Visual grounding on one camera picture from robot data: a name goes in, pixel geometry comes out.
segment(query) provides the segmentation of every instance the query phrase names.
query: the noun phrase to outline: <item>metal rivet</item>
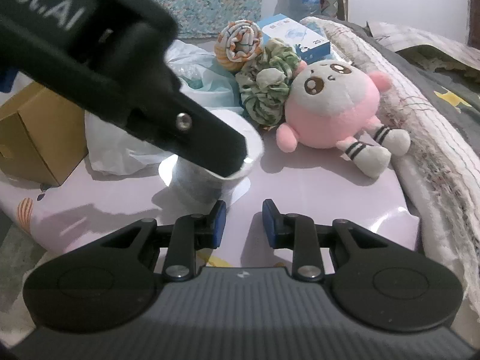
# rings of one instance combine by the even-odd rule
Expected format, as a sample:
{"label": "metal rivet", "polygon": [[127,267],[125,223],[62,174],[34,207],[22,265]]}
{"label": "metal rivet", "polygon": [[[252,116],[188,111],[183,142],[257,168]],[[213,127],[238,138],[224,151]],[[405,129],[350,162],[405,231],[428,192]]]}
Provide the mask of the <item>metal rivet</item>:
{"label": "metal rivet", "polygon": [[322,270],[315,265],[304,265],[297,270],[298,274],[304,278],[314,279],[320,276]]}
{"label": "metal rivet", "polygon": [[165,273],[171,278],[184,278],[190,273],[190,269],[183,265],[171,265],[165,269]]}
{"label": "metal rivet", "polygon": [[191,129],[191,116],[182,112],[177,115],[177,120],[175,121],[177,129],[180,131],[188,131]]}

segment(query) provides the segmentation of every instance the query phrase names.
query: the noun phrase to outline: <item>pink surface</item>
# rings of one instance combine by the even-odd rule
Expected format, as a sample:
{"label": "pink surface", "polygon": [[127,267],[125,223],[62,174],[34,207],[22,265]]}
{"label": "pink surface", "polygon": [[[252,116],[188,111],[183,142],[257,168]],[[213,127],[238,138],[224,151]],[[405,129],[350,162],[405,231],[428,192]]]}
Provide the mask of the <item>pink surface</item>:
{"label": "pink surface", "polygon": [[[392,169],[373,181],[341,158],[337,149],[299,145],[294,153],[285,154],[275,143],[275,131],[264,140],[265,155],[249,176],[250,189],[229,208],[222,245],[213,252],[211,262],[289,265],[291,251],[271,250],[263,232],[259,212],[267,198],[275,201],[280,212],[298,212],[328,225],[333,219],[347,218],[414,249],[419,220],[408,212]],[[1,208],[19,223],[18,207],[23,207],[21,216],[28,214],[24,199],[30,198],[30,220],[23,217],[21,223],[29,223],[32,237],[57,253],[78,248],[141,218],[170,224],[195,212],[195,207],[180,203],[155,168],[131,177],[103,176],[84,160],[62,186],[47,190],[37,201],[41,193],[37,183],[12,180],[0,173]]]}

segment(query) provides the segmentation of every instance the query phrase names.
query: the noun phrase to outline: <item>rolled cloth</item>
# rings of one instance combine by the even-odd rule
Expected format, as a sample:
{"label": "rolled cloth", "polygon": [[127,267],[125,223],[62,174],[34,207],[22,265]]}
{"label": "rolled cloth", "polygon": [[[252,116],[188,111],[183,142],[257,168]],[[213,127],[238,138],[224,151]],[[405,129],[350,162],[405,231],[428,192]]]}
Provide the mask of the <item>rolled cloth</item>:
{"label": "rolled cloth", "polygon": [[214,50],[219,63],[228,71],[239,71],[245,62],[262,53],[262,31],[251,20],[229,23],[219,33]]}

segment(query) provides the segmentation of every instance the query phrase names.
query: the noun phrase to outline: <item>gray rubber grip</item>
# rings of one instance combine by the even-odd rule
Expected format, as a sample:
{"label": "gray rubber grip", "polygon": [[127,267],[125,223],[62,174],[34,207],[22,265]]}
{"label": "gray rubber grip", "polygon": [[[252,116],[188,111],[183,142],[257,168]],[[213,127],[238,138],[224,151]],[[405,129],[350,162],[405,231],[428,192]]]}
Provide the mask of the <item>gray rubber grip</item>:
{"label": "gray rubber grip", "polygon": [[389,334],[348,318],[320,285],[284,268],[203,268],[166,285],[143,315],[114,330],[40,327],[14,348],[21,360],[467,360],[447,328]]}

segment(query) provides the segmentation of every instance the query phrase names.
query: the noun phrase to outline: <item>green scrunchie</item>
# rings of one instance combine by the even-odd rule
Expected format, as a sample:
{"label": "green scrunchie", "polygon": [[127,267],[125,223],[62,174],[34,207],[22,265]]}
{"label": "green scrunchie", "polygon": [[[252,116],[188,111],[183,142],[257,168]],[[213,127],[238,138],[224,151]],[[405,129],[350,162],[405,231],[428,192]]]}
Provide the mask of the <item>green scrunchie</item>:
{"label": "green scrunchie", "polygon": [[281,39],[272,38],[263,53],[247,62],[235,75],[243,106],[253,120],[265,126],[275,126],[280,122],[293,72],[300,61],[292,47]]}

